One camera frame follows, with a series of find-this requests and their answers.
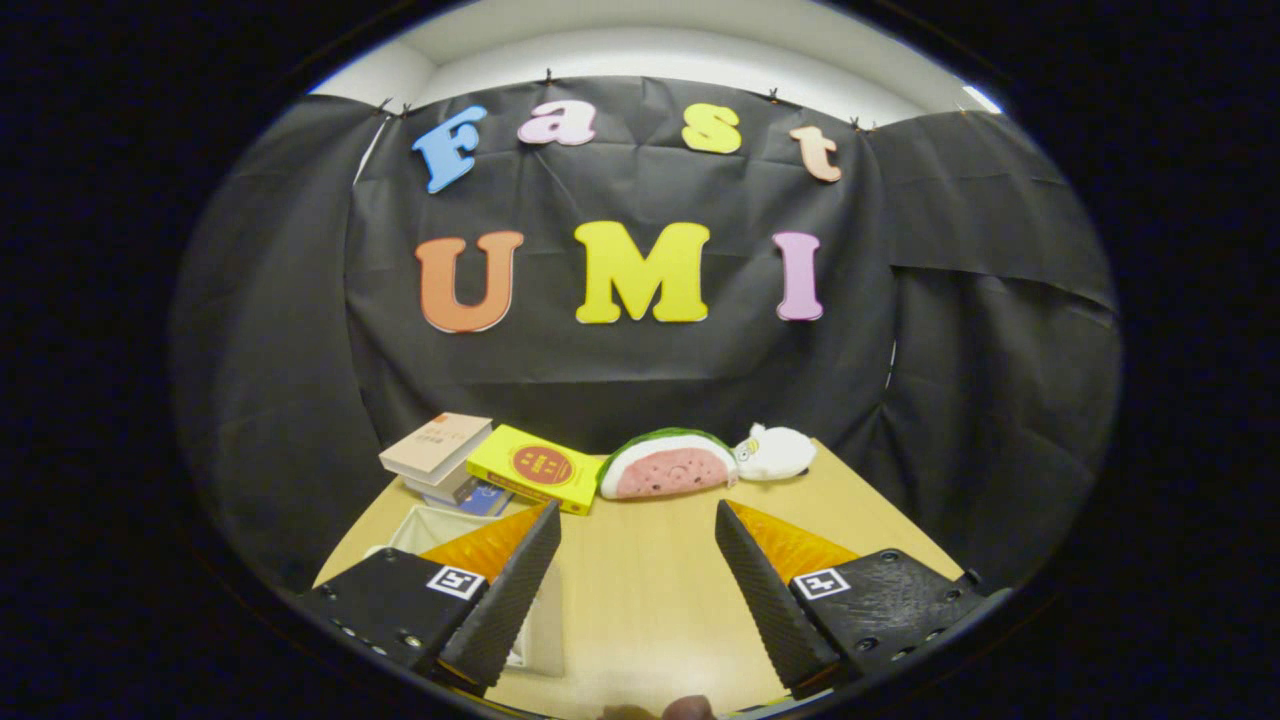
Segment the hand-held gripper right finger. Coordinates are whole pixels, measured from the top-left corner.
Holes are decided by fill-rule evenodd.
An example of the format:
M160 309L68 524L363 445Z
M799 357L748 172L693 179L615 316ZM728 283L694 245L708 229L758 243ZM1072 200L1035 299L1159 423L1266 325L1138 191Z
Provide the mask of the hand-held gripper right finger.
M867 688L933 653L1006 600L904 550L860 555L723 500L716 542L781 684L795 698Z

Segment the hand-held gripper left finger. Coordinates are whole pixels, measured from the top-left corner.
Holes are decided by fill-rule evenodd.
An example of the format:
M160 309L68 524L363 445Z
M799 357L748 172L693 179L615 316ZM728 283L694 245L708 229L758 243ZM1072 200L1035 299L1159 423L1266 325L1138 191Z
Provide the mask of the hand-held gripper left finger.
M385 548L298 596L346 639L431 682L497 684L561 543L557 501L428 552Z

